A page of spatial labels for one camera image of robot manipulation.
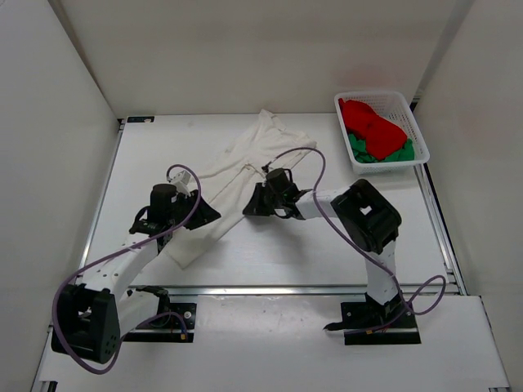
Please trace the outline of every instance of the green cloth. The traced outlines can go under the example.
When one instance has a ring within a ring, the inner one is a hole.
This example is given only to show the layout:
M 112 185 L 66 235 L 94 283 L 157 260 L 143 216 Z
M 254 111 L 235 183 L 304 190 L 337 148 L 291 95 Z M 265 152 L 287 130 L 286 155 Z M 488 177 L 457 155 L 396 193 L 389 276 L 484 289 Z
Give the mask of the green cloth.
M 414 147 L 412 146 L 412 141 L 410 139 L 407 139 L 401 149 L 398 149 L 395 153 L 392 153 L 382 161 L 378 161 L 367 152 L 365 140 L 360 140 L 354 136 L 354 134 L 350 133 L 349 142 L 351 143 L 354 158 L 359 163 L 413 161 L 415 158 Z

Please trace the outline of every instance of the white plastic basket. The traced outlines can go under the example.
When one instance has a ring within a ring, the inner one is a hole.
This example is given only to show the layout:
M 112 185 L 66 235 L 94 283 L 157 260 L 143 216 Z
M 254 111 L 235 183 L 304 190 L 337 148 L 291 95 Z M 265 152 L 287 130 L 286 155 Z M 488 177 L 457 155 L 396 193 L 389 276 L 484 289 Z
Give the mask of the white plastic basket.
M 338 100 L 358 100 L 370 105 L 374 111 L 390 120 L 398 127 L 403 129 L 407 136 L 412 140 L 414 148 L 415 159 L 413 161 L 403 162 L 377 162 L 377 163 L 360 163 L 355 160 L 352 153 L 349 136 L 346 133 L 345 124 L 343 123 L 342 111 L 338 104 Z M 410 111 L 409 104 L 403 95 L 397 91 L 353 91 L 342 92 L 334 97 L 334 104 L 336 106 L 337 118 L 340 121 L 342 129 L 343 140 L 345 141 L 346 149 L 351 158 L 352 170 L 357 174 L 388 172 L 392 170 L 405 169 L 422 163 L 426 163 L 430 158 L 427 145 L 423 139 L 422 133 L 419 131 L 418 124 Z

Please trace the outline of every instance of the white cloth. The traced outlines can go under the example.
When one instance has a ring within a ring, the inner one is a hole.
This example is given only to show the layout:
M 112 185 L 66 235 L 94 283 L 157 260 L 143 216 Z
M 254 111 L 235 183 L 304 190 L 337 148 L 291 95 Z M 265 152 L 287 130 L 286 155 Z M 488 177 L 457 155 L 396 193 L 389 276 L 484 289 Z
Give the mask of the white cloth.
M 221 218 L 195 230 L 179 229 L 163 252 L 185 268 L 242 220 L 242 210 L 253 196 L 255 184 L 264 180 L 262 166 L 288 149 L 315 146 L 305 132 L 290 131 L 276 115 L 262 110 L 256 123 L 234 140 L 212 167 L 196 173 L 203 198 Z M 286 154 L 275 165 L 292 168 L 308 152 Z M 189 187 L 195 188 L 193 180 Z

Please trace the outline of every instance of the red cloth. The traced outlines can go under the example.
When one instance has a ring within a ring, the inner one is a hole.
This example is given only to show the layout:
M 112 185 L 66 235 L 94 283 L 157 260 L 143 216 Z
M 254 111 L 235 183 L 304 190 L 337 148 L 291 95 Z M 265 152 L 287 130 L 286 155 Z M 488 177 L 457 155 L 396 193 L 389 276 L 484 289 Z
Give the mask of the red cloth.
M 382 160 L 401 149 L 407 141 L 405 132 L 374 112 L 369 105 L 357 100 L 338 101 L 346 130 L 366 141 L 366 149 Z
M 367 130 L 374 117 L 377 116 L 373 108 L 369 105 L 359 102 L 357 100 L 343 99 L 338 101 L 340 109 L 342 110 L 343 122 L 348 131 L 351 131 L 360 139 L 365 139 Z

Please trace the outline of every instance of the white wall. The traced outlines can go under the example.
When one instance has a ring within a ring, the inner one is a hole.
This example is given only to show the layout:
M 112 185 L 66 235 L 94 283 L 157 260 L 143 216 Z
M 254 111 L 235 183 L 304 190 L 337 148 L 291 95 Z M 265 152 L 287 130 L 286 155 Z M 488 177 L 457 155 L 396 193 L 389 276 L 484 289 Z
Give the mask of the white wall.
M 27 392 L 118 124 L 46 0 L 0 5 L 0 54 L 0 390 Z
M 476 0 L 416 109 L 467 289 L 523 390 L 523 2 Z
M 52 2 L 122 117 L 333 112 L 366 87 L 411 100 L 456 0 Z

